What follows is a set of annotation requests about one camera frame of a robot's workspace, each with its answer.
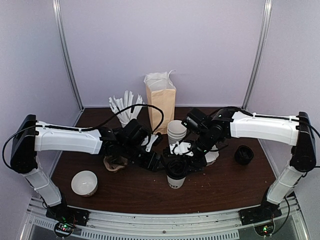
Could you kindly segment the black plastic cup lid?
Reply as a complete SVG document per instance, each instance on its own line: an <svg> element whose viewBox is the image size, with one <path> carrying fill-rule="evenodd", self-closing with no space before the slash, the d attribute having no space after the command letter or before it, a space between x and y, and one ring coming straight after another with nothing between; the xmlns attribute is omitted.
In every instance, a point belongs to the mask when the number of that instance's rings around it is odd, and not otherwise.
<svg viewBox="0 0 320 240"><path fill-rule="evenodd" d="M180 180L187 176L187 163L182 160L171 160L166 165L166 174L174 180Z"/></svg>

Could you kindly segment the white paper coffee cup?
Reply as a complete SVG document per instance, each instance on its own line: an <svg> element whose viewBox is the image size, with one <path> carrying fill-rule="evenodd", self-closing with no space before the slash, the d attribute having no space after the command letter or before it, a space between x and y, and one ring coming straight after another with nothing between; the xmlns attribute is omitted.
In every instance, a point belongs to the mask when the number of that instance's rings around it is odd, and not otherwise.
<svg viewBox="0 0 320 240"><path fill-rule="evenodd" d="M186 176L167 175L167 183L172 189L179 189L183 186Z"/></svg>

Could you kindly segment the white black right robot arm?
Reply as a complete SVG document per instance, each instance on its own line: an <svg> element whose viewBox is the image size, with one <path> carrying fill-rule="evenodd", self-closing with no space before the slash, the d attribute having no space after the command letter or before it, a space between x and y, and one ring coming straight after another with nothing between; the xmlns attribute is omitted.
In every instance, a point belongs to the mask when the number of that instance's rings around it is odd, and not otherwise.
<svg viewBox="0 0 320 240"><path fill-rule="evenodd" d="M252 138L280 142L292 147L291 159L275 182L267 189L262 206L256 210L259 220L268 220L285 196L293 190L305 173L317 164L314 135L307 113L297 116L272 116L250 113L239 107L223 107L211 114L193 108L181 123L196 140L177 141L163 150L165 158L185 164L181 174L172 179L183 179L189 172L212 165L221 149L218 143L231 138Z"/></svg>

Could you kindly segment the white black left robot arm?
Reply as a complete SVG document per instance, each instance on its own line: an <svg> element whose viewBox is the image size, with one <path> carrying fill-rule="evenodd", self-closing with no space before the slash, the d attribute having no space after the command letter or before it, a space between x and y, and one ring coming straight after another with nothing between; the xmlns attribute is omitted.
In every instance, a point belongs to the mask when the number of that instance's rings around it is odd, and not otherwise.
<svg viewBox="0 0 320 240"><path fill-rule="evenodd" d="M152 150L162 136L153 134L136 119L125 127L103 125L89 128L49 125L29 114L12 140L9 168L22 174L43 198L48 211L61 222L72 218L72 210L59 188L37 162L42 151L82 152L106 157L122 157L141 168L156 172L164 167L163 157Z"/></svg>

